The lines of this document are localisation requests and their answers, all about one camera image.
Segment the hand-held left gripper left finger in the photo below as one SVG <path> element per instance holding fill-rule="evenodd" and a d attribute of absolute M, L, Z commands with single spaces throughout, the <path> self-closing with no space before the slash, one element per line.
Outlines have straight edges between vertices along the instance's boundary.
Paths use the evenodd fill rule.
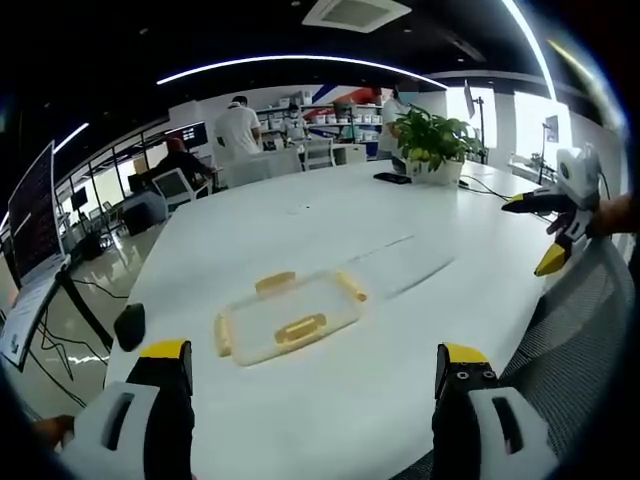
<path fill-rule="evenodd" d="M 75 418 L 61 461 L 77 479 L 192 479 L 192 394 L 191 342 L 147 347 Z"/>

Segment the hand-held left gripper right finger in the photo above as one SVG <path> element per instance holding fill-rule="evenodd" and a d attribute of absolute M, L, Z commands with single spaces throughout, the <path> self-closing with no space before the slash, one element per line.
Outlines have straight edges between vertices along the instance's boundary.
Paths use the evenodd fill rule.
<path fill-rule="evenodd" d="M 434 479 L 545 479 L 558 465 L 547 422 L 468 346 L 438 345 L 432 431 Z"/>

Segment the person's right hand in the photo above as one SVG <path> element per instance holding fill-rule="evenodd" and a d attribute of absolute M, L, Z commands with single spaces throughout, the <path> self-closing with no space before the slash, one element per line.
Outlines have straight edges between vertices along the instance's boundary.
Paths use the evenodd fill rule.
<path fill-rule="evenodd" d="M 587 236 L 603 237 L 613 234 L 616 230 L 617 217 L 616 202 L 614 200 L 602 200 L 587 227 Z M 570 214 L 563 213 L 547 227 L 546 232 L 555 234 L 570 223 Z"/>

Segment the person's left hand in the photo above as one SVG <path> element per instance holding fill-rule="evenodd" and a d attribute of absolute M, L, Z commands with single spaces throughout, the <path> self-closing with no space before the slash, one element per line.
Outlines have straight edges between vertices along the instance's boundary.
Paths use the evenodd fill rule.
<path fill-rule="evenodd" d="M 72 415 L 58 415 L 51 418 L 36 420 L 31 427 L 43 443 L 52 451 L 58 447 L 64 448 L 74 439 L 75 417 Z"/>

